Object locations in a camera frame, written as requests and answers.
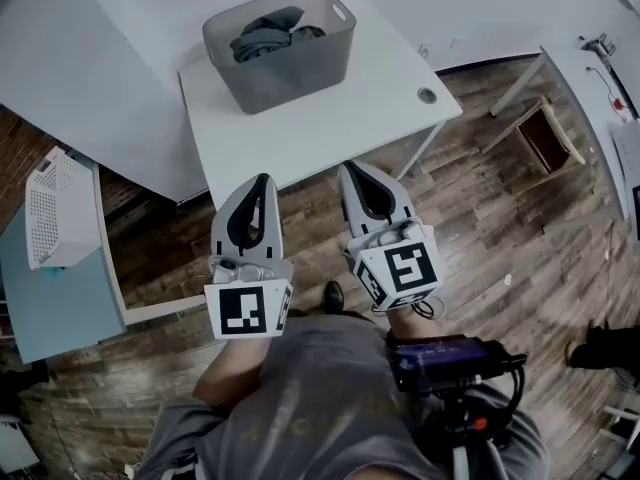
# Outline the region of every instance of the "person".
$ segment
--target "person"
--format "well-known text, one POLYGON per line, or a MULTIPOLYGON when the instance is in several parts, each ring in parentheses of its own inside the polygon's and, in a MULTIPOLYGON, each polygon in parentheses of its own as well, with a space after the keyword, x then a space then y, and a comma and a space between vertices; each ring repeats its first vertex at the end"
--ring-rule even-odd
POLYGON ((571 340, 566 347, 567 364, 571 368, 604 370, 622 368, 634 379, 640 379, 638 351, 640 347, 640 326, 623 329, 611 329, 605 321, 604 326, 589 323, 585 343, 571 340))
MULTIPOLYGON (((279 338, 228 341, 197 382, 196 400, 162 409, 136 480, 452 478, 451 465, 430 461, 412 440, 437 400, 412 407, 401 396, 385 333, 343 305, 340 286, 330 282, 327 314, 290 312, 279 338)), ((410 308, 388 320, 397 338, 442 335, 410 308)), ((491 385, 469 394, 494 406, 508 402, 491 385)), ((531 418, 516 410, 508 433, 498 452, 508 478, 547 478, 547 452, 531 418)), ((503 478, 483 444, 468 450, 471 478, 503 478)))
POLYGON ((23 372, 9 370, 0 374, 0 413, 19 414, 18 393, 40 382, 49 382, 49 371, 44 359, 31 364, 31 369, 23 372))

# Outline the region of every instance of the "white wall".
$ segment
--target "white wall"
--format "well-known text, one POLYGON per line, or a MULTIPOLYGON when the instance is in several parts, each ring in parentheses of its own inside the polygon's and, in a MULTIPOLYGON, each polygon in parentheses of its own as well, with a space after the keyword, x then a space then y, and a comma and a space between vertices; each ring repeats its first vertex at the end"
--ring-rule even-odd
MULTIPOLYGON (((198 47, 202 23, 248 0, 126 0, 126 6, 125 0, 99 1, 149 65, 166 70, 170 79, 204 54, 198 47)), ((368 1, 416 48, 431 43, 435 69, 532 53, 543 42, 570 45, 580 34, 626 35, 640 23, 618 0, 368 1)), ((177 82, 169 83, 177 89, 177 82)))
POLYGON ((5 0, 0 8, 0 103, 179 201, 206 181, 168 86, 96 0, 5 0))

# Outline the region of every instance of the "wooden floor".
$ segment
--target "wooden floor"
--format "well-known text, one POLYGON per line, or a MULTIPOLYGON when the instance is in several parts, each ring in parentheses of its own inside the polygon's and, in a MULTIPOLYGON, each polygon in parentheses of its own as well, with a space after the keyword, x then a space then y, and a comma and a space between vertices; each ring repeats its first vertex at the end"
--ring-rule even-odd
MULTIPOLYGON (((538 176, 517 140, 479 153, 504 126, 487 115, 530 61, 444 77, 464 114, 437 137, 403 183, 423 220, 435 226, 446 268, 440 296, 450 332, 499 339, 529 354, 523 406, 551 450, 552 478, 596 478, 619 452, 597 436, 605 403, 622 396, 611 372, 572 371, 567 341, 590 319, 612 326, 638 321, 640 255, 628 224, 611 221, 545 236, 541 225, 603 206, 604 174, 566 101, 557 113, 591 164, 519 197, 538 176), (511 276, 510 284, 505 277, 511 276)), ((537 91, 553 84, 540 76, 537 91)), ((507 113, 519 112, 515 105, 507 113)), ((402 141, 364 159, 390 169, 402 141)), ((336 169, 281 192, 285 252, 295 264, 294 307, 313 311, 324 283, 337 279, 347 305, 366 312, 364 291, 346 270, 348 240, 336 169)), ((199 200, 176 209, 158 196, 103 173, 105 209, 116 270, 130 306, 202 292, 214 209, 199 200)), ((48 360, 54 379, 23 395, 28 434, 54 477, 121 478, 139 462, 160 404, 189 394, 213 354, 204 310, 139 324, 98 346, 48 360)), ((3 358, 15 356, 5 347, 3 358)))

